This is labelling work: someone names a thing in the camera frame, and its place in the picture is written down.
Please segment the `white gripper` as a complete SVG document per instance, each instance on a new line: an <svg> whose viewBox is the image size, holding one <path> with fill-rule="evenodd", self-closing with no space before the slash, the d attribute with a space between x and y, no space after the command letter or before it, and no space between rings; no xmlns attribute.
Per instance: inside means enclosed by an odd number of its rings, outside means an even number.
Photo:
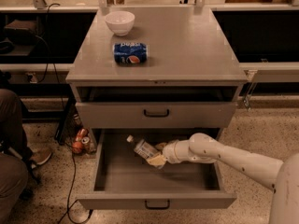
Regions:
<svg viewBox="0 0 299 224"><path fill-rule="evenodd" d="M147 163L156 168L163 168L166 161L172 164L181 163L189 160L189 141L171 141L159 143L155 146L157 150L163 151L163 154L157 153L147 159Z"/></svg>

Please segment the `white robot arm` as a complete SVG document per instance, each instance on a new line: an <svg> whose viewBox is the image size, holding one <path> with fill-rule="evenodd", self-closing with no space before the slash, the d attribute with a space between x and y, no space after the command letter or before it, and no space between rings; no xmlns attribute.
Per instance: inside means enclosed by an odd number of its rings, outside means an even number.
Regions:
<svg viewBox="0 0 299 224"><path fill-rule="evenodd" d="M273 191L269 224L299 224L299 155L285 161L226 146L204 133L173 141L153 157L150 165L221 161Z"/></svg>

